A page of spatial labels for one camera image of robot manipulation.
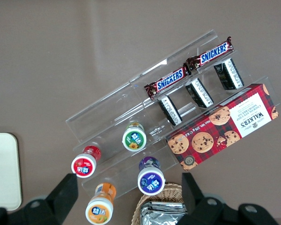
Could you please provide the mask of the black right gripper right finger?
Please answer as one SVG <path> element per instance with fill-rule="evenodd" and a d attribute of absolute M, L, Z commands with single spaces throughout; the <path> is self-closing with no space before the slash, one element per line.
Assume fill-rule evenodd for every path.
<path fill-rule="evenodd" d="M 182 174 L 182 197 L 187 214 L 179 225 L 218 225 L 223 213 L 223 203 L 214 197 L 205 197 L 194 177 L 185 172 Z"/>

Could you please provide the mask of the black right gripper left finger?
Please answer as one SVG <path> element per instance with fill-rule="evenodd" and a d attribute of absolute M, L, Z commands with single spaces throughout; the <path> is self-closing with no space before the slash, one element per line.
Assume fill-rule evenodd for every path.
<path fill-rule="evenodd" d="M 45 199 L 33 200 L 10 214 L 0 207 L 0 225 L 61 225 L 77 198 L 77 176 L 69 173 Z"/>

